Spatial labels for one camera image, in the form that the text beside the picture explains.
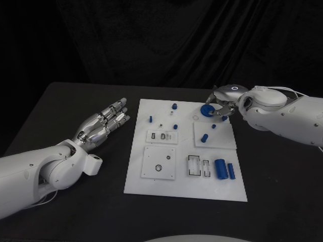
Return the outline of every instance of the black table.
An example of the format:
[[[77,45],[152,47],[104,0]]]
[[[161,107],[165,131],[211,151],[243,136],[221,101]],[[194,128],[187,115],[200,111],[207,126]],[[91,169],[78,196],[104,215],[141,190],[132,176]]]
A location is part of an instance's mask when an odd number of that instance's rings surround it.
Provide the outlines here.
[[[132,119],[93,151],[104,160],[99,175],[84,174],[50,204],[0,220],[0,237],[146,241],[178,234],[215,234],[252,241],[323,241],[323,155],[316,147],[254,130],[240,114],[231,123],[247,203],[123,193],[141,98],[204,102],[210,93],[54,83],[8,155],[71,139],[87,117],[123,97]]]

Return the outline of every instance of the assembly task board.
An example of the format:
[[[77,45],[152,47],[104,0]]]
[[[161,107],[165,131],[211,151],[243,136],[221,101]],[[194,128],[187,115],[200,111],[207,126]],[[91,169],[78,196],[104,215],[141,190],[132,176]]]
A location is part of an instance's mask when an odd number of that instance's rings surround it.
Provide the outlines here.
[[[205,117],[203,105],[141,100],[125,193],[249,201],[233,125],[230,119]],[[233,163],[236,179],[218,179],[217,159]]]

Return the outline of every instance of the white robotic arm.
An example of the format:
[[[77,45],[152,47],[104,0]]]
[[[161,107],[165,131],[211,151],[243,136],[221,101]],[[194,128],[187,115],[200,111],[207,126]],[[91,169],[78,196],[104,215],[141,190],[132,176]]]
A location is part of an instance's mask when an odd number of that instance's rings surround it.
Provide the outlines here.
[[[207,104],[214,99],[223,109],[211,112],[211,115],[230,116],[239,107],[253,128],[323,147],[323,98],[305,95],[290,99],[270,87],[256,86],[249,90],[241,85],[227,85],[214,91]]]
[[[123,98],[86,120],[73,140],[0,158],[0,219],[38,203],[54,191],[71,187],[83,172],[97,175],[103,160],[89,152],[129,121],[126,101]]]

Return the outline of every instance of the robotic hand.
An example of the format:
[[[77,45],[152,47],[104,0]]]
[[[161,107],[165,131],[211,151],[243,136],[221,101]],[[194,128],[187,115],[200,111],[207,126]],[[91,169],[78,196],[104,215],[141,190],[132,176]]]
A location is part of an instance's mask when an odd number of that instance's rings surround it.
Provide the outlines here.
[[[83,172],[97,175],[103,160],[89,152],[129,121],[126,102],[123,98],[86,120],[73,140],[0,158],[0,219],[38,203],[54,191],[71,187]]]
[[[296,98],[278,90],[292,91]],[[223,106],[211,115],[230,116],[239,107],[252,127],[303,144],[323,147],[323,98],[298,96],[296,91],[282,87],[256,86],[249,90],[241,85],[220,87],[211,94],[207,104],[217,99]]]

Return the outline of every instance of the black backdrop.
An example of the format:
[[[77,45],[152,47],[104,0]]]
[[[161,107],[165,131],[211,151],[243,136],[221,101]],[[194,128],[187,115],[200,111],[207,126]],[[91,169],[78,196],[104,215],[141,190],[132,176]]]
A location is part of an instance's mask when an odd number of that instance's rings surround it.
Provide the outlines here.
[[[0,155],[54,81],[323,97],[323,1],[0,1]]]

